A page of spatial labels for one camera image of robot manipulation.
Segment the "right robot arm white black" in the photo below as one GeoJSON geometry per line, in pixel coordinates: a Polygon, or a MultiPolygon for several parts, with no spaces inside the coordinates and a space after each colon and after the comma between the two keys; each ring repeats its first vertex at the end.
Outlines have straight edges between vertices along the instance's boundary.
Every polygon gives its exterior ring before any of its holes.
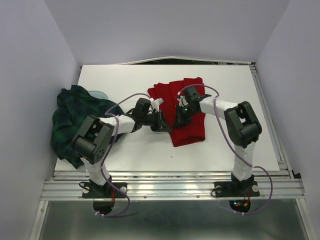
{"type": "Polygon", "coordinates": [[[176,129],[190,124],[197,113],[215,116],[219,125],[225,121],[227,130],[222,135],[234,154],[234,166],[229,181],[214,182],[211,195],[215,198],[258,197],[260,192],[253,174],[253,153],[262,126],[251,104],[219,100],[210,94],[201,95],[194,84],[184,87],[176,98],[178,104],[173,125],[176,129]]]}

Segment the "red pleated skirt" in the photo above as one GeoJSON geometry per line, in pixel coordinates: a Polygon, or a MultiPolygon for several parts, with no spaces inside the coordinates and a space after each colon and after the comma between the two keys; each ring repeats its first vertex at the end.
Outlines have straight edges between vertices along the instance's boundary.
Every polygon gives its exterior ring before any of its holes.
{"type": "Polygon", "coordinates": [[[174,128],[176,105],[179,103],[177,93],[182,88],[192,84],[203,84],[203,79],[200,77],[184,78],[183,80],[171,81],[167,84],[157,83],[147,90],[153,99],[163,99],[160,109],[163,111],[164,118],[171,128],[169,135],[174,147],[202,142],[206,139],[204,113],[198,112],[191,117],[191,123],[180,128],[174,128]]]}

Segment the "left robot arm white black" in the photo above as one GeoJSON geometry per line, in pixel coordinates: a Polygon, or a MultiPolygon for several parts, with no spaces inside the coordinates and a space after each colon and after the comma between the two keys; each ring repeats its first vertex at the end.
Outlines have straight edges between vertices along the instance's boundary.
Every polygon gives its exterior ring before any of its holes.
{"type": "Polygon", "coordinates": [[[71,146],[84,163],[89,174],[87,182],[80,182],[84,199],[125,197],[127,183],[112,183],[106,168],[106,158],[117,137],[134,133],[143,126],[153,132],[171,131],[160,105],[162,98],[140,98],[133,109],[122,115],[108,113],[106,118],[89,115],[75,134],[71,146]]]}

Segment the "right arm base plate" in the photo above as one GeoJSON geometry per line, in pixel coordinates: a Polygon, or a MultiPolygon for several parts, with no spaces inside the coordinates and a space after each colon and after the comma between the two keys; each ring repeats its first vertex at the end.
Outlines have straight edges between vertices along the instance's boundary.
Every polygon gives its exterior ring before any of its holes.
{"type": "Polygon", "coordinates": [[[214,188],[211,190],[211,195],[215,198],[244,198],[259,197],[260,191],[256,181],[246,185],[241,185],[233,181],[217,181],[214,182],[214,188]]]}

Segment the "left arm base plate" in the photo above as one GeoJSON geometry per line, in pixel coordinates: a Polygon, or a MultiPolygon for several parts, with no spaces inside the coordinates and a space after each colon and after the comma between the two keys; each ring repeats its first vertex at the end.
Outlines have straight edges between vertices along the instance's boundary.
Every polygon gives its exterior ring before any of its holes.
{"type": "Polygon", "coordinates": [[[98,185],[91,181],[81,181],[79,187],[82,189],[83,199],[111,199],[120,198],[125,199],[125,193],[127,192],[126,182],[115,182],[114,185],[119,190],[116,190],[110,184],[98,185]]]}

